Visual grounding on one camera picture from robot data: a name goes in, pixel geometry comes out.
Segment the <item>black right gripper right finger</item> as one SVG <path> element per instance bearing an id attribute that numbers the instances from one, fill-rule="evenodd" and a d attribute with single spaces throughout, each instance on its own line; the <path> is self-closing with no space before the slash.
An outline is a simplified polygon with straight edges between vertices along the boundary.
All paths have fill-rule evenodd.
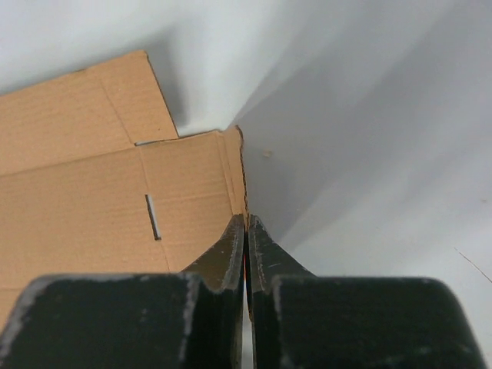
<path id="1" fill-rule="evenodd" d="M 432 278 L 318 277 L 248 222 L 256 368 L 484 368 L 450 288 Z"/>

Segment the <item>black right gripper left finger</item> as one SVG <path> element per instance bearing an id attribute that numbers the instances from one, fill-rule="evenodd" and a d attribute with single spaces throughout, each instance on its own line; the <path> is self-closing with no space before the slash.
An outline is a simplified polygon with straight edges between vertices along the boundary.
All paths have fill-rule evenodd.
<path id="1" fill-rule="evenodd" d="M 20 294 L 3 368 L 239 368 L 244 220 L 178 273 L 48 274 Z"/>

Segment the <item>brown cardboard box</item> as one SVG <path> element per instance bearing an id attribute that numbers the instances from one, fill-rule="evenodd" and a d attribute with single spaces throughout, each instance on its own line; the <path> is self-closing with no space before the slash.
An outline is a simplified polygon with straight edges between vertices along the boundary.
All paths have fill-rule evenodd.
<path id="1" fill-rule="evenodd" d="M 35 278 L 181 271 L 248 213 L 240 128 L 178 135 L 143 51 L 1 97 L 1 318 Z"/>

